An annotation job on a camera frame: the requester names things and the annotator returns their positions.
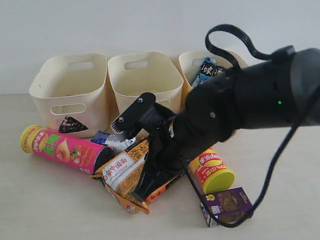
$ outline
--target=table surface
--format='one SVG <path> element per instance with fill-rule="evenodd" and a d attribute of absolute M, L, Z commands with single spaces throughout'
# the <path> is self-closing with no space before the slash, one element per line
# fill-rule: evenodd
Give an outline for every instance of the table surface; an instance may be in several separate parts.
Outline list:
<path fill-rule="evenodd" d="M 43 125 L 29 95 L 0 96 L 0 240 L 318 239 L 320 127 L 300 128 L 276 165 L 253 218 L 239 227 L 208 228 L 186 176 L 129 214 L 86 173 L 21 150 L 29 125 Z M 287 128 L 239 130 L 214 149 L 254 202 Z"/>

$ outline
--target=white wall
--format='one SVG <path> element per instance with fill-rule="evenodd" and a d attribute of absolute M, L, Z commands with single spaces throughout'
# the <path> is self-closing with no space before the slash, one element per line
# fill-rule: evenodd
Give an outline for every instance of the white wall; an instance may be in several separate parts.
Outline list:
<path fill-rule="evenodd" d="M 262 52 L 320 48 L 319 9 L 319 0 L 0 0 L 0 94 L 28 93 L 57 55 L 205 50 L 207 31 L 221 23 L 243 29 Z M 213 35 L 256 62 L 235 37 Z"/>

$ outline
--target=black cable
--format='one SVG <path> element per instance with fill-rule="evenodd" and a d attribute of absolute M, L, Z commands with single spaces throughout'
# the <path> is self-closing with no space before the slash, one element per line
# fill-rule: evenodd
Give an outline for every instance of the black cable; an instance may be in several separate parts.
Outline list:
<path fill-rule="evenodd" d="M 309 114 L 309 112 L 311 111 L 312 107 L 315 105 L 315 103 L 317 102 L 317 100 L 320 98 L 320 85 L 314 90 L 313 94 L 311 95 L 311 97 L 309 98 L 303 112 L 301 113 L 301 115 L 299 116 L 299 118 L 292 124 L 290 131 L 287 133 L 287 135 L 285 136 L 284 140 L 282 141 L 282 143 L 280 144 L 280 146 L 278 147 L 278 149 L 276 150 L 271 163 L 269 165 L 265 180 L 264 180 L 264 184 L 261 190 L 261 193 L 259 195 L 259 197 L 257 198 L 257 200 L 255 201 L 255 203 L 253 204 L 252 208 L 250 208 L 249 211 L 247 211 L 243 217 L 241 217 L 239 220 L 237 220 L 234 223 L 225 223 L 223 221 L 220 221 L 218 218 L 216 218 L 215 216 L 212 215 L 212 218 L 220 225 L 226 227 L 226 228 L 235 228 L 237 226 L 239 226 L 240 224 L 242 224 L 245 220 L 248 219 L 248 216 L 251 215 L 256 209 L 257 207 L 261 204 L 261 202 L 263 201 L 267 190 L 269 188 L 269 183 L 273 174 L 273 171 L 275 169 L 276 163 L 280 157 L 280 155 L 282 154 L 282 152 L 284 151 L 284 149 L 286 148 L 286 146 L 288 145 L 288 143 L 290 142 L 291 138 L 293 137 L 293 135 L 296 133 L 297 129 L 300 127 L 300 125 L 303 123 L 303 121 L 305 120 L 305 118 L 307 117 L 307 115 Z M 195 189 L 198 197 L 201 197 L 201 194 L 199 192 L 199 190 L 197 189 L 197 187 L 195 186 L 195 184 L 193 183 L 191 177 L 187 174 L 189 181 L 191 182 L 193 188 Z M 208 214 L 210 214 L 210 210 L 207 209 L 207 207 L 205 208 L 206 211 L 208 212 Z"/>
<path fill-rule="evenodd" d="M 235 69 L 241 69 L 237 59 L 231 53 L 229 53 L 226 50 L 223 50 L 219 47 L 214 46 L 210 42 L 209 35 L 213 32 L 226 32 L 226 33 L 229 33 L 229 34 L 236 36 L 238 39 L 240 39 L 244 43 L 244 45 L 249 50 L 250 54 L 256 59 L 265 60 L 265 61 L 271 59 L 271 55 L 259 52 L 255 48 L 250 37 L 244 31 L 242 31 L 240 28 L 238 28 L 234 25 L 230 25 L 230 24 L 217 25 L 217 26 L 213 27 L 212 29 L 210 29 L 208 31 L 208 33 L 206 34 L 205 40 L 204 40 L 205 46 L 210 53 L 212 53 L 214 55 L 218 55 L 218 56 L 228 60 Z"/>

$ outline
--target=black triangle label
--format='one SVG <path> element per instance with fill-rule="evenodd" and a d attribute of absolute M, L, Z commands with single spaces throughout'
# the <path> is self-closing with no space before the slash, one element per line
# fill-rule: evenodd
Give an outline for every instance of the black triangle label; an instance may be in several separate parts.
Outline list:
<path fill-rule="evenodd" d="M 60 124 L 59 133 L 68 134 L 87 130 L 87 126 L 83 125 L 72 116 L 65 116 L 64 120 Z"/>

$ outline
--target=purple box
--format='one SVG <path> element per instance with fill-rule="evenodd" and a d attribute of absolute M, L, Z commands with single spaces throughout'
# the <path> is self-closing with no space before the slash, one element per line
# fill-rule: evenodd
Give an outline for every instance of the purple box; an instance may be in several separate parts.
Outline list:
<path fill-rule="evenodd" d="M 225 223 L 237 221 L 252 207 L 242 187 L 201 195 L 200 208 L 208 227 L 216 226 L 217 222 L 208 214 L 204 204 L 210 209 L 211 215 Z"/>

